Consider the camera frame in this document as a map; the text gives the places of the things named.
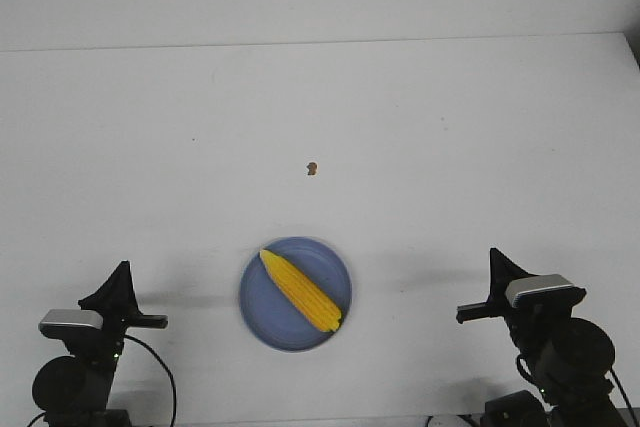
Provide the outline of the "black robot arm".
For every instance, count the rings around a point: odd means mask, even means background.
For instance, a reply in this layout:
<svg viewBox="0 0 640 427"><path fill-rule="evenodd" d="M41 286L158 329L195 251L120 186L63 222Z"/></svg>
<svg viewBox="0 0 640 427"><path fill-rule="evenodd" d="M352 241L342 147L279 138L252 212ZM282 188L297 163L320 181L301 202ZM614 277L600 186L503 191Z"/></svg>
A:
<svg viewBox="0 0 640 427"><path fill-rule="evenodd" d="M108 407L116 368L125 342L144 348L168 376L171 418L177 417L176 382L168 365L146 342L127 333L130 328L162 330L165 315L139 309L131 265L121 261L108 279L76 309L51 309L38 324L48 339L61 341L68 351L42 366L32 383L32 398L41 410L35 420L49 426L130 426L125 409Z"/></svg>
<svg viewBox="0 0 640 427"><path fill-rule="evenodd" d="M481 426L636 426L610 398L622 387L615 347L599 326L573 316L585 289L559 274L525 271L497 248L489 251L486 301L458 307L458 323L500 317L518 354L520 376L535 387L486 402Z"/></svg>

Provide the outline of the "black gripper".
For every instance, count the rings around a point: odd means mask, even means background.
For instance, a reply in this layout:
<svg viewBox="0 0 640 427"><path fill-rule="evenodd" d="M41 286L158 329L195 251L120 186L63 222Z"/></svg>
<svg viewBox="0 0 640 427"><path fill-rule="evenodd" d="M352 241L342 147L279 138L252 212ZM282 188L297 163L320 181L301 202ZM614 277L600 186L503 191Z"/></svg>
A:
<svg viewBox="0 0 640 427"><path fill-rule="evenodd" d="M139 309L128 260L121 261L108 279L91 295L78 301L82 310L98 312L108 317L102 331L114 345L115 352L122 352L127 330L130 328L165 329L166 315L145 315Z"/></svg>
<svg viewBox="0 0 640 427"><path fill-rule="evenodd" d="M487 301L458 306L456 321L463 324L486 318L501 318L508 332L512 333L510 315L513 308L506 300L506 289L512 281L534 277L534 274L516 265L496 247L489 250L489 260L490 290Z"/></svg>

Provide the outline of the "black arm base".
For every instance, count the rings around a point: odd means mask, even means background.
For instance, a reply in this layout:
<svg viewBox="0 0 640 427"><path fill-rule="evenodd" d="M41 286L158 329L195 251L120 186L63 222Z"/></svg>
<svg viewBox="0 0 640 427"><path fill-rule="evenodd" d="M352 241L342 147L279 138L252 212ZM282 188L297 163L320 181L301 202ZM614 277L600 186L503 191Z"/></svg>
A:
<svg viewBox="0 0 640 427"><path fill-rule="evenodd" d="M528 391L522 390L485 403L480 418L482 427L548 427L542 404Z"/></svg>

